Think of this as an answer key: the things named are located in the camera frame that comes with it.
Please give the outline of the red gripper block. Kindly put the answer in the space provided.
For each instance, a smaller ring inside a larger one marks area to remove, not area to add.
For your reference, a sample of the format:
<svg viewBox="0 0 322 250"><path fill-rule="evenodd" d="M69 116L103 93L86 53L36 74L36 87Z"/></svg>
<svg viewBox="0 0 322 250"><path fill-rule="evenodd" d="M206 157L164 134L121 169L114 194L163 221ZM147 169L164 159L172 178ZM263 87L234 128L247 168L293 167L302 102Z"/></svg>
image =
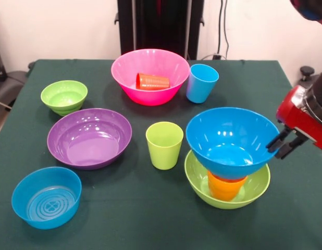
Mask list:
<svg viewBox="0 0 322 250"><path fill-rule="evenodd" d="M285 159L308 139L322 150L322 121L307 106L306 94L308 91L309 89L297 85L286 95L277 109L276 118L287 127L284 127L266 145L269 153L278 150L275 154L277 159ZM291 133L291 130L295 130L304 136L299 135L291 142L284 144L284 140Z"/></svg>

